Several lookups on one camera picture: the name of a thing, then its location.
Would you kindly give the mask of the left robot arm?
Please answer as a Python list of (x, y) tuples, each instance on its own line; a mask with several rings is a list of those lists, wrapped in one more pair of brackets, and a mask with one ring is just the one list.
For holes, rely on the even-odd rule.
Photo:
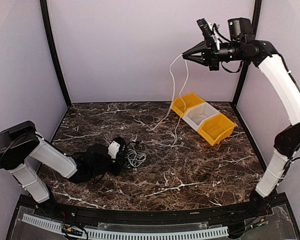
[(46, 140), (32, 121), (24, 121), (0, 132), (0, 169), (8, 171), (41, 204), (50, 218), (57, 218), (60, 206), (48, 186), (29, 164), (34, 159), (74, 184), (81, 184), (111, 173), (118, 176), (127, 163), (128, 145), (116, 137), (109, 146), (90, 145), (84, 152), (66, 154)]

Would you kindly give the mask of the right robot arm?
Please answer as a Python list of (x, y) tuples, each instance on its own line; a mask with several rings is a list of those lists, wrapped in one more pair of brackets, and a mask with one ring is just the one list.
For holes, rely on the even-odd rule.
[(228, 21), (231, 41), (219, 48), (204, 19), (198, 21), (204, 41), (183, 53), (185, 60), (217, 71), (222, 62), (246, 61), (255, 72), (238, 87), (243, 121), (265, 169), (255, 193), (268, 197), (286, 178), (289, 168), (300, 160), (300, 17), (268, 16), (261, 19), (259, 34), (252, 32), (246, 18)]

